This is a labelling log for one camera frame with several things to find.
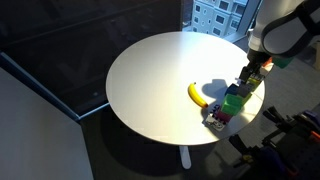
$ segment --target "window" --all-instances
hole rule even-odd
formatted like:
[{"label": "window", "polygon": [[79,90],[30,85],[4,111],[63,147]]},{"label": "window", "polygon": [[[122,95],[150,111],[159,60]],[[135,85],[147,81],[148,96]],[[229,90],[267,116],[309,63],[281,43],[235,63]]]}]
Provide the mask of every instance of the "window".
[{"label": "window", "polygon": [[235,20],[232,20],[230,26],[233,27],[233,28],[235,28],[235,29],[238,29],[238,27],[239,27],[239,22],[238,22],[238,21],[235,21]]},{"label": "window", "polygon": [[237,13],[237,14],[239,14],[239,15],[242,15],[243,12],[244,12],[244,9],[245,9],[245,8],[244,8],[243,6],[238,5],[237,8],[236,8],[235,13]]},{"label": "window", "polygon": [[219,16],[219,15],[217,15],[217,17],[216,17],[216,21],[217,21],[217,22],[219,22],[219,23],[221,23],[221,24],[223,24],[223,22],[224,22],[224,18],[223,18],[223,17],[221,17],[221,16]]},{"label": "window", "polygon": [[213,34],[216,34],[218,36],[220,36],[220,33],[221,33],[221,31],[219,29],[217,29],[217,28],[213,28],[212,32],[213,32]]},{"label": "window", "polygon": [[194,22],[198,23],[199,22],[199,18],[198,17],[194,17]]},{"label": "window", "polygon": [[196,5],[196,11],[200,12],[200,6]]},{"label": "window", "polygon": [[220,5],[219,5],[219,8],[227,11],[228,10],[228,6],[229,6],[229,3],[221,1]]}]

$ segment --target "white wall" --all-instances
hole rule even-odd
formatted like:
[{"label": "white wall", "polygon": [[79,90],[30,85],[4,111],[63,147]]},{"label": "white wall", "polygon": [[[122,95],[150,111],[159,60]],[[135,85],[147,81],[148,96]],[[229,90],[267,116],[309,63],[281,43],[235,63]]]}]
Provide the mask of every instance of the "white wall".
[{"label": "white wall", "polygon": [[93,179],[81,127],[1,68],[0,179]]}]

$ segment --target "gray carpet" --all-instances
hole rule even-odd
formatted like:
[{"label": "gray carpet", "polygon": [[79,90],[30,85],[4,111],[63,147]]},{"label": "gray carpet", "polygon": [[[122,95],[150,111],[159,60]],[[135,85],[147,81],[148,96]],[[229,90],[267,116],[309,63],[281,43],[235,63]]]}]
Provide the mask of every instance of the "gray carpet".
[{"label": "gray carpet", "polygon": [[[247,40],[235,43],[246,51]],[[239,132],[247,146],[259,145],[274,131],[262,111],[274,105],[282,115],[312,109],[320,102],[320,72],[312,67],[315,51],[300,53],[285,69],[274,67],[265,80],[263,107],[255,120]],[[240,153],[228,140],[190,147],[192,167],[181,167],[178,147],[137,135],[117,119],[110,107],[81,122],[92,171],[102,179],[236,179],[248,166],[233,168]]]}]

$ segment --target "banana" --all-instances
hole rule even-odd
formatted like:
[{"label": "banana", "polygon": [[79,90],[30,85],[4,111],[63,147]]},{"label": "banana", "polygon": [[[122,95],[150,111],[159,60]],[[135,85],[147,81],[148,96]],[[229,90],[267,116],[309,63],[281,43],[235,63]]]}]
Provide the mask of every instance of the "banana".
[{"label": "banana", "polygon": [[200,107],[207,108],[208,104],[199,96],[195,87],[196,83],[191,83],[188,87],[188,93],[190,98]]}]

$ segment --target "round white table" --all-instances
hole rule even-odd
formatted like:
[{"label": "round white table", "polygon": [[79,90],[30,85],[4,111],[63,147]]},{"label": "round white table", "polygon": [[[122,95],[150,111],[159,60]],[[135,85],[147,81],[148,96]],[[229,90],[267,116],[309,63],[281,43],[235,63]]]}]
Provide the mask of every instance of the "round white table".
[{"label": "round white table", "polygon": [[[113,62],[106,80],[107,98],[129,128],[152,140],[179,145],[181,155],[185,152],[189,156],[187,146],[227,138],[259,112],[263,82],[221,132],[203,124],[248,62],[244,51],[214,36],[195,32],[158,34],[133,44]],[[190,99],[188,86],[192,82],[209,104],[207,109]]]}]

